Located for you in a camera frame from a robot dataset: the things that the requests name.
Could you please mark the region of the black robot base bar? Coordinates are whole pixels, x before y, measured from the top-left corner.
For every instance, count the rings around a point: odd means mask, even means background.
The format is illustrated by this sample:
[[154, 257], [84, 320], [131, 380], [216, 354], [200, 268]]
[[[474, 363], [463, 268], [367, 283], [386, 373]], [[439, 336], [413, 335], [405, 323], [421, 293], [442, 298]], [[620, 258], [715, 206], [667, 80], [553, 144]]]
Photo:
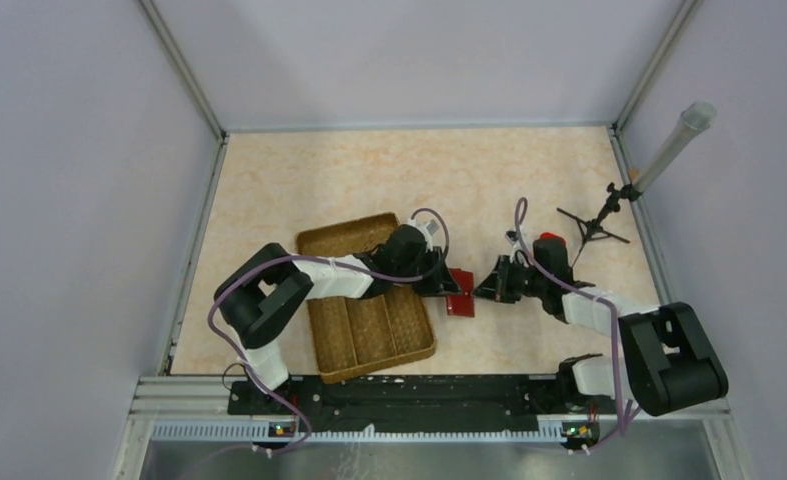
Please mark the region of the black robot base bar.
[[294, 376], [275, 394], [250, 381], [230, 386], [233, 416], [290, 415], [299, 410], [315, 433], [528, 432], [549, 415], [579, 414], [589, 420], [612, 414], [607, 396], [584, 396], [554, 375], [363, 376], [327, 384], [316, 375]]

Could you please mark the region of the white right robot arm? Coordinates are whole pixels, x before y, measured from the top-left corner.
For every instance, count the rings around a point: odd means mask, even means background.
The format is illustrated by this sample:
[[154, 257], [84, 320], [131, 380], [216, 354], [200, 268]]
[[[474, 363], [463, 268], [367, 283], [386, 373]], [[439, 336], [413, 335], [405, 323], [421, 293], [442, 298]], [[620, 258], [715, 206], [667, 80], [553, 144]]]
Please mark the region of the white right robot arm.
[[553, 318], [610, 339], [610, 356], [560, 364], [555, 397], [569, 412], [607, 396], [661, 416], [729, 392], [727, 373], [689, 304], [645, 305], [576, 280], [560, 237], [544, 234], [499, 256], [473, 295], [503, 304], [534, 298]]

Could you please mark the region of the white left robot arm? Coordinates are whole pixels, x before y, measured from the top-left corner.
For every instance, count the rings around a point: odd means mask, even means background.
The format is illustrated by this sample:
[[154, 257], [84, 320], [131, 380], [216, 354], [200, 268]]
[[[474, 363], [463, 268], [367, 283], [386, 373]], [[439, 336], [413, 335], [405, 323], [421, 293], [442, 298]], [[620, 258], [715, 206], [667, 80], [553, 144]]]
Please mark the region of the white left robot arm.
[[372, 249], [341, 257], [292, 254], [269, 243], [225, 280], [208, 322], [221, 316], [231, 327], [227, 340], [254, 382], [252, 401], [271, 414], [288, 404], [289, 374], [277, 338], [304, 302], [372, 299], [404, 284], [422, 297], [461, 293], [446, 265], [448, 250], [433, 241], [436, 229], [409, 220]]

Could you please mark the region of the red leather card holder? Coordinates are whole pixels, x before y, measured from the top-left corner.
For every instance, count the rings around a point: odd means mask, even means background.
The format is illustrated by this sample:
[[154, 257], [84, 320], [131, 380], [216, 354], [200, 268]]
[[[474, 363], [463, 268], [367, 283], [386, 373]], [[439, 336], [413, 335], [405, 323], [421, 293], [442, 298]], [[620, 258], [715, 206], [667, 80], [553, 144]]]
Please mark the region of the red leather card holder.
[[450, 273], [453, 280], [460, 287], [460, 292], [446, 298], [447, 315], [474, 318], [475, 303], [472, 295], [475, 286], [474, 274], [459, 268], [452, 268]]

